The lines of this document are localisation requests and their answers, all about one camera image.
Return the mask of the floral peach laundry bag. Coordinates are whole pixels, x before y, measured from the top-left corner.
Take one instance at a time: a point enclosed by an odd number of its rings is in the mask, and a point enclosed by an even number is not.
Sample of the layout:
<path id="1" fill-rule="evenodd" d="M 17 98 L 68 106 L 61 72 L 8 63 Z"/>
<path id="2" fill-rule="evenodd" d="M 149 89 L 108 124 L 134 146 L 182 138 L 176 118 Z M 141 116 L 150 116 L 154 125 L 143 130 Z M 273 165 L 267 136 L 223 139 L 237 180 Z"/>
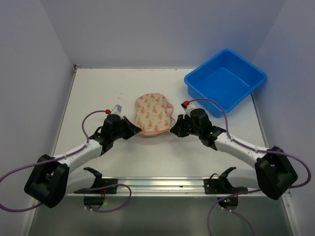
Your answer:
<path id="1" fill-rule="evenodd" d="M 171 129 L 173 105 L 160 93 L 147 93 L 135 101 L 135 125 L 142 136 L 156 136 Z"/>

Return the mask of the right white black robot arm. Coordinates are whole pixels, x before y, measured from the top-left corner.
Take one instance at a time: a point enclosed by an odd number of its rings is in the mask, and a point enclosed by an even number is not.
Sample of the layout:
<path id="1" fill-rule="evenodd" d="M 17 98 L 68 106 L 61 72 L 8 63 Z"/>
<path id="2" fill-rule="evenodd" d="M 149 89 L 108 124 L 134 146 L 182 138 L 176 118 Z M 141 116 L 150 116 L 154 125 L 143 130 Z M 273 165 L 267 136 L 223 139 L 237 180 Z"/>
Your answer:
<path id="1" fill-rule="evenodd" d="M 205 179 L 207 194 L 234 194 L 253 188 L 277 200 L 298 179 L 281 148 L 260 148 L 249 143 L 240 145 L 239 139 L 228 135 L 225 129 L 212 125 L 201 108 L 186 109 L 170 131 L 180 138 L 197 136 L 204 146 L 227 153 L 251 167 L 249 170 L 230 167 L 217 178 Z"/>

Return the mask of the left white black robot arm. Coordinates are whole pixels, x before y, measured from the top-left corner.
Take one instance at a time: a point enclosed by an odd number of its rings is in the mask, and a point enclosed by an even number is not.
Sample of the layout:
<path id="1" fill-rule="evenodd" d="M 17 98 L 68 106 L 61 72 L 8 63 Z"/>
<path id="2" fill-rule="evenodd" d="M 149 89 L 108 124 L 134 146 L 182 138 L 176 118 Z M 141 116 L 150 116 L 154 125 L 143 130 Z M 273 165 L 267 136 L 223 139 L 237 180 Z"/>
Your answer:
<path id="1" fill-rule="evenodd" d="M 24 192 L 49 208 L 59 204 L 66 194 L 83 191 L 103 192 L 102 174 L 91 167 L 74 173 L 83 164 L 109 151 L 116 140 L 127 140 L 141 132 L 126 117 L 109 114 L 104 123 L 79 150 L 57 157 L 41 156 L 24 187 Z"/>

